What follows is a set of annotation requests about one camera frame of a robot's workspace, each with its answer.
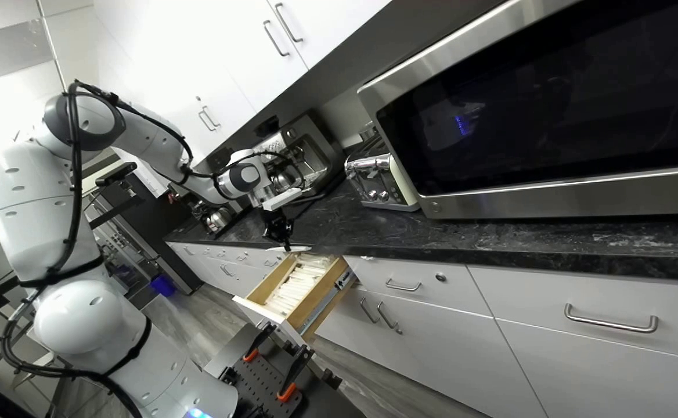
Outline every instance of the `floor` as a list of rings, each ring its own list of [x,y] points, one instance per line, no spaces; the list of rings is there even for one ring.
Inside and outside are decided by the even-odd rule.
[[[203,367],[244,328],[244,318],[235,313],[228,295],[211,288],[203,288],[190,297],[157,297],[143,310],[175,340],[186,343],[196,363]],[[313,347],[315,363],[329,367],[344,378],[338,389],[366,418],[483,418],[480,414],[344,351],[342,346],[317,339]],[[75,380],[64,383],[57,394],[57,415],[113,418],[125,414],[104,389],[92,383]]]

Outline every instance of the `granite countertop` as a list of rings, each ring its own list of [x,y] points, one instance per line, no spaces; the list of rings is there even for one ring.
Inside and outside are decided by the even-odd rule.
[[[251,212],[220,236],[196,220],[170,241],[266,249],[259,214]],[[678,219],[610,220],[429,220],[422,214],[377,212],[344,181],[297,220],[292,245],[315,253],[379,256],[561,271],[678,279]]]

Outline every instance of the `wooden drawer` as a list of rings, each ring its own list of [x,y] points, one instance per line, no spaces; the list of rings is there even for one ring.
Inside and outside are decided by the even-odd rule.
[[[446,262],[346,258],[360,284],[373,293],[489,316],[470,270]]]
[[[352,286],[344,258],[287,256],[247,297],[233,299],[257,328],[273,323],[285,339],[305,343]]]
[[[678,357],[502,323],[550,418],[678,418]]]
[[[678,356],[678,281],[504,267],[471,273],[497,318]]]

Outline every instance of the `microwave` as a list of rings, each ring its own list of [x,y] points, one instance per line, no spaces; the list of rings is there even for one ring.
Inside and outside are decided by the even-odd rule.
[[[429,219],[678,214],[678,0],[511,0],[358,92]]]

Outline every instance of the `kitchen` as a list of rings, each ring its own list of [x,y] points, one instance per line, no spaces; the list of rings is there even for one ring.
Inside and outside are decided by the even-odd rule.
[[[118,214],[170,264],[179,295],[157,286],[151,306],[271,323],[317,363],[337,346],[360,367],[322,363],[360,415],[406,415],[382,408],[394,396],[429,402],[409,415],[678,415],[678,3],[6,10],[14,129],[82,78],[176,124],[190,170],[233,198],[203,205],[155,162],[108,158],[136,165],[99,188],[108,207],[131,183],[154,200]],[[283,270],[320,262],[344,271],[329,299],[295,301],[313,306],[297,323],[265,308]],[[360,410],[346,389],[371,367],[414,389],[366,386],[386,396]]]

